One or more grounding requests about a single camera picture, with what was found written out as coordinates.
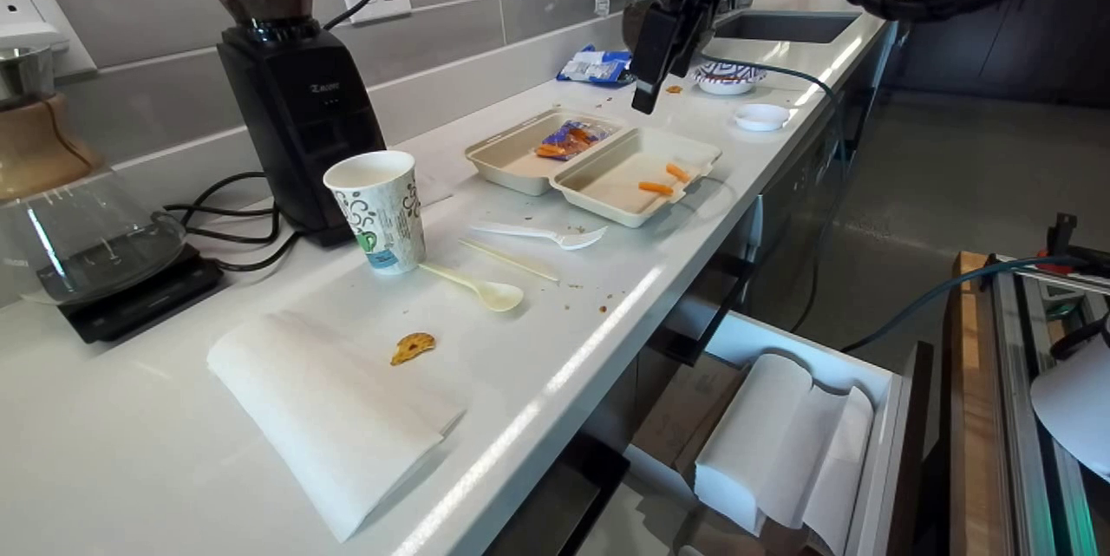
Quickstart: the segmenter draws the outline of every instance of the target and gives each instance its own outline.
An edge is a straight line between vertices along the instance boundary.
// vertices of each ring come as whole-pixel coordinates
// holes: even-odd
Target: paper cup
[[[404,274],[424,261],[416,160],[400,150],[350,156],[324,173],[374,272]]]

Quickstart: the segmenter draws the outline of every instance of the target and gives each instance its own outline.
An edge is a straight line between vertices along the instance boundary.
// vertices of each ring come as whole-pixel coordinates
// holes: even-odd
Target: sink
[[[746,41],[829,43],[851,26],[859,14],[786,14],[777,11],[745,11],[717,26],[717,38]]]

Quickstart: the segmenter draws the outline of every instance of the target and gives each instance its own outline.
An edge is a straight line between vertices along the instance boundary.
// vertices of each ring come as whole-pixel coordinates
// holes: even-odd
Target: white plastic fork
[[[564,251],[577,251],[578,249],[585,249],[591,244],[595,243],[605,235],[607,226],[603,226],[597,231],[591,232],[571,232],[563,235],[563,233],[554,231],[544,231],[544,229],[532,229],[527,226],[514,226],[514,224],[497,224],[492,223],[492,221],[477,221],[471,225],[474,231],[483,232],[500,232],[501,235],[517,235],[517,236],[543,236],[543,239],[554,241],[554,243],[559,244],[561,249]]]

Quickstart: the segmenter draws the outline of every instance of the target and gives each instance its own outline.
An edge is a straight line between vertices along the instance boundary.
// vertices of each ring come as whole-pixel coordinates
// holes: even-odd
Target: carrot stick
[[[664,196],[673,196],[675,193],[668,184],[649,183],[649,181],[639,181],[639,189],[644,192],[662,193]]]
[[[683,181],[683,183],[689,183],[690,181],[690,176],[686,173],[686,170],[679,169],[678,165],[667,164],[667,173],[670,176],[677,178],[678,181]]]

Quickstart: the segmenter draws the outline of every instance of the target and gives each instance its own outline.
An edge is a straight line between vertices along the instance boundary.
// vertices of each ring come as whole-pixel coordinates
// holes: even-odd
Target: concrete floor
[[[1036,254],[1056,212],[1079,216],[1076,244],[1110,249],[1108,169],[1110,112],[886,94],[852,168],[800,334],[833,347],[864,337],[949,279],[960,251]],[[803,272],[790,319],[808,280]],[[945,300],[936,300],[856,355],[901,371],[917,340],[940,345],[944,311]],[[935,388],[927,448],[937,438],[938,400]]]

